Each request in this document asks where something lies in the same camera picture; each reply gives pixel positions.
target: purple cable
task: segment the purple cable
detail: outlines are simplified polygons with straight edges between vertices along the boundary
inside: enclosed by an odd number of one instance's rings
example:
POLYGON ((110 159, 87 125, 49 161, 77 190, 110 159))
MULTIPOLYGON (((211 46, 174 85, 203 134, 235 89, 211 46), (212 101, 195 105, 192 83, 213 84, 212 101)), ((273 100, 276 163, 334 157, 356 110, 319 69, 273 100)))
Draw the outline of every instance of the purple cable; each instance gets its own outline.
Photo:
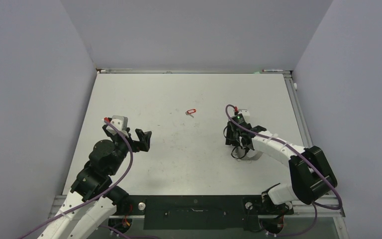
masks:
MULTIPOLYGON (((85 206, 85 205, 87 205, 87 204, 89 204, 89 203, 91 203, 91 202, 93 202, 93 201, 99 199, 99 198, 100 198, 101 196, 103 196, 104 194, 108 193, 108 192, 109 192, 110 190, 112 190, 116 185, 118 185, 118 183, 119 183, 120 181, 122 181, 122 180, 125 178, 126 174, 127 174, 127 173, 129 172, 129 170, 131 169, 131 166, 132 166, 132 148, 131 148, 131 146, 129 145, 129 143, 128 143, 128 141, 126 140, 125 136, 124 136, 121 132, 119 132, 119 130, 118 130, 117 128, 115 128, 111 123, 109 123, 109 122, 107 122, 107 121, 104 121, 104 122, 105 122, 105 124, 107 124, 108 126, 110 126, 113 130, 115 130, 116 133, 119 134, 119 136, 121 136, 122 140, 124 140, 126 146, 128 147, 129 155, 130 155, 130 160, 129 160, 128 168, 126 169, 125 173, 118 179, 118 181, 116 181, 114 184, 112 184, 110 187, 108 187, 108 188, 107 188, 106 190, 104 190, 102 193, 100 193, 99 195, 95 196, 94 198, 92 198, 92 199, 90 199, 90 200, 88 200, 88 201, 86 201, 86 202, 84 202, 84 203, 81 203, 80 205, 78 205, 78 206, 76 206, 76 207, 73 207, 73 208, 71 208, 71 209, 69 209, 69 210, 66 210, 66 211, 64 212, 64 214, 68 214, 68 213, 70 213, 70 212, 72 212, 72 211, 75 211, 75 210, 77 210, 78 208, 83 207, 83 206, 85 206)), ((58 219, 58 218, 60 218, 60 217, 62 217, 62 216, 63 216, 63 214, 59 214, 59 215, 56 215, 56 216, 54 216, 54 217, 48 219, 47 221, 45 221, 45 222, 43 222, 42 224, 36 226, 35 228, 33 228, 32 230, 28 231, 26 234, 24 234, 24 235, 18 237, 17 239, 23 239, 23 238, 25 238, 26 236, 28 236, 28 235, 32 234, 33 232, 37 231, 39 228, 43 227, 44 225, 46 225, 46 224, 48 224, 48 223, 51 223, 51 222, 53 222, 54 220, 56 220, 56 219, 58 219)))
POLYGON ((127 236, 124 233, 116 230, 115 228, 109 227, 109 226, 105 226, 105 225, 100 225, 99 228, 107 228, 107 229, 109 229, 111 231, 114 231, 114 232, 118 233, 119 235, 123 236, 126 239, 131 239, 131 238, 153 238, 153 239, 159 239, 156 236, 127 236))
MULTIPOLYGON (((237 122, 235 122, 232 117, 229 115, 228 113, 228 108, 229 107, 232 107, 232 108, 235 108, 235 106, 233 105, 227 105, 226 108, 225 108, 225 112, 226 112, 226 116, 228 116, 229 120, 235 124, 236 126, 238 126, 239 128, 241 128, 242 130, 248 132, 248 133, 252 133, 254 135, 257 135, 257 136, 260 136, 262 138, 270 138, 266 135, 262 135, 262 134, 259 134, 259 133, 256 133, 254 131, 251 131, 249 129, 246 129, 244 127, 242 127, 241 125, 239 125, 237 122)), ((306 159, 302 154, 300 154, 296 149, 294 149, 292 146, 290 146, 289 144, 287 144, 286 142, 283 142, 282 140, 278 139, 278 138, 275 138, 275 137, 272 137, 273 141, 276 141, 276 142, 279 142, 283 145, 285 145, 287 148, 289 148, 292 152, 294 152, 296 155, 298 155, 298 157, 300 157, 306 164, 308 164, 308 166, 310 168, 312 168, 312 170, 314 170, 314 172, 318 175, 318 177, 321 178, 321 180, 323 180, 323 182, 330 188, 330 190, 332 190, 332 192, 336 195, 336 198, 337 198, 337 201, 339 202, 339 205, 337 207, 330 207, 330 206, 327 206, 327 205, 323 205, 323 204, 320 204, 320 203, 316 203, 314 202, 313 204, 319 206, 319 207, 322 207, 322 208, 327 208, 327 209, 332 209, 332 210, 340 210, 342 208, 342 198, 340 197, 339 193, 336 191, 336 189, 333 187, 333 185, 330 184, 329 181, 327 181, 327 179, 320 173, 320 171, 318 171, 318 169, 316 167, 314 167, 314 165, 312 165, 312 163, 310 163, 310 161, 308 161, 308 159, 306 159)))
POLYGON ((314 204, 312 204, 312 206, 314 207, 314 211, 315 211, 314 215, 315 216, 314 216, 314 220, 312 221, 312 224, 309 227, 307 227, 306 229, 304 229, 298 233, 276 234, 276 236, 277 237, 294 237, 294 236, 302 235, 302 234, 306 233, 307 231, 311 230, 315 226, 315 224, 317 223, 317 207, 314 204))

